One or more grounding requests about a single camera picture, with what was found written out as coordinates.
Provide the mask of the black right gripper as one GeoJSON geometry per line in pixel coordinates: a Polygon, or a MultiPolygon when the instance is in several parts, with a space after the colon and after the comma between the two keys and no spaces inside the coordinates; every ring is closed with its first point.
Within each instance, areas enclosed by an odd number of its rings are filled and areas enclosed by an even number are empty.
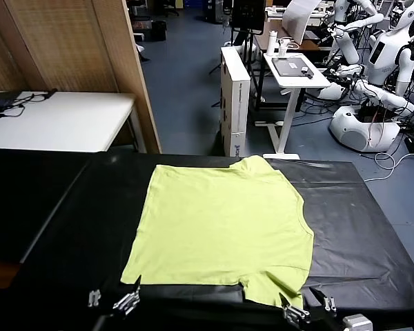
{"type": "Polygon", "coordinates": [[[337,314],[335,299],[326,296],[316,288],[310,288],[310,291],[323,306],[324,310],[330,314],[324,312],[309,312],[297,308],[291,305],[282,293],[279,293],[283,316],[287,323],[292,326],[298,326],[299,330],[345,330],[344,324],[335,316],[337,314]]]}

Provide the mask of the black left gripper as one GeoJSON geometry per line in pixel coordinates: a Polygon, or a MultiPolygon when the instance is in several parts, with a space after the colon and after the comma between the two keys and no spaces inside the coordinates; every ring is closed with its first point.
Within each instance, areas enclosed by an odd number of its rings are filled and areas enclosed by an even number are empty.
{"type": "MultiPolygon", "coordinates": [[[[131,326],[130,317],[127,317],[140,302],[141,276],[134,283],[134,290],[127,293],[112,309],[117,313],[100,315],[95,321],[92,331],[119,331],[127,330],[131,326]]],[[[91,290],[88,295],[88,306],[98,307],[101,298],[100,290],[91,290]]]]}

